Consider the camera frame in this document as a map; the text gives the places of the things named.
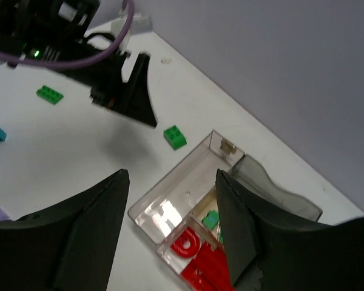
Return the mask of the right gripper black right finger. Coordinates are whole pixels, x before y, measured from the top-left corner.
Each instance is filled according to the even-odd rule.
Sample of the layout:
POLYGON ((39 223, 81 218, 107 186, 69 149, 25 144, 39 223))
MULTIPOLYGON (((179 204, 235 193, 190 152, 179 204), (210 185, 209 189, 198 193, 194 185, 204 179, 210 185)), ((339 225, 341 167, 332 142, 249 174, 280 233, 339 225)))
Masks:
POLYGON ((237 290, 364 290, 364 217, 335 226, 287 212, 225 171, 217 204, 237 290))

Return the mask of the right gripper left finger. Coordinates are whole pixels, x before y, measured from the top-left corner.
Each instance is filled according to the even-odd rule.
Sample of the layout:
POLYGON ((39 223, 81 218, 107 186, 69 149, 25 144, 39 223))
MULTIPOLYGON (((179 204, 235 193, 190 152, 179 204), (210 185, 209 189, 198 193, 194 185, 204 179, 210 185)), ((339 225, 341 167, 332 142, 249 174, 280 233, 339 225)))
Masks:
POLYGON ((129 194, 121 169, 15 221, 0 221, 0 290, 106 290, 129 194))

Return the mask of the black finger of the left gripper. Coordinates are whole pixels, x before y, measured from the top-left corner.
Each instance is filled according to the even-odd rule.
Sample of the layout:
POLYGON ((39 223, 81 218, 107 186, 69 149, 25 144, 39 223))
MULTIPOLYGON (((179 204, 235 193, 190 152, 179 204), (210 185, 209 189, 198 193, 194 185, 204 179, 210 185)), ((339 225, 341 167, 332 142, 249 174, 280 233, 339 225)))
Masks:
POLYGON ((109 109, 150 127, 157 126, 148 89, 150 55, 140 53, 123 88, 109 102, 109 109))

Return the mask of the green curved lego brick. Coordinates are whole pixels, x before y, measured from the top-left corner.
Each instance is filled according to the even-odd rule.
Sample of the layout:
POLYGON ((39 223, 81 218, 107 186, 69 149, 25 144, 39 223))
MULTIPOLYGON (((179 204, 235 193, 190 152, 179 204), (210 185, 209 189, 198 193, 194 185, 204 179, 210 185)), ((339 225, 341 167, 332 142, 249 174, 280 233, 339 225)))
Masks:
POLYGON ((173 150, 178 150, 187 144, 187 140, 176 125, 163 132, 163 136, 173 150))

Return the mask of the green lego plate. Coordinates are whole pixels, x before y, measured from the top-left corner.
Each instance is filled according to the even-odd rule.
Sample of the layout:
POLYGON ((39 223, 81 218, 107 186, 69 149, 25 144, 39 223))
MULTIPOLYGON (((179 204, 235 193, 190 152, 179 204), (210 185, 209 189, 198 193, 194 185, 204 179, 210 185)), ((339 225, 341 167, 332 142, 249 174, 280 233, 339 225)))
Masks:
POLYGON ((201 220, 202 224, 216 237, 219 243, 223 243, 223 234, 220 225, 220 216, 216 210, 210 210, 201 220))

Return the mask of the red curved lego brick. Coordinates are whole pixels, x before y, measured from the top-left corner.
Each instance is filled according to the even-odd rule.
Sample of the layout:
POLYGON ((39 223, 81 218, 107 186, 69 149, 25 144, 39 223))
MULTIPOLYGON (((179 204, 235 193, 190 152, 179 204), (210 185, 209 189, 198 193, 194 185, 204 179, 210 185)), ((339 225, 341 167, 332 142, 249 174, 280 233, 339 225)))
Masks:
POLYGON ((192 259, 198 254, 202 245, 202 240, 197 232, 191 227, 187 227, 182 234, 172 243, 171 251, 174 255, 182 259, 192 259))

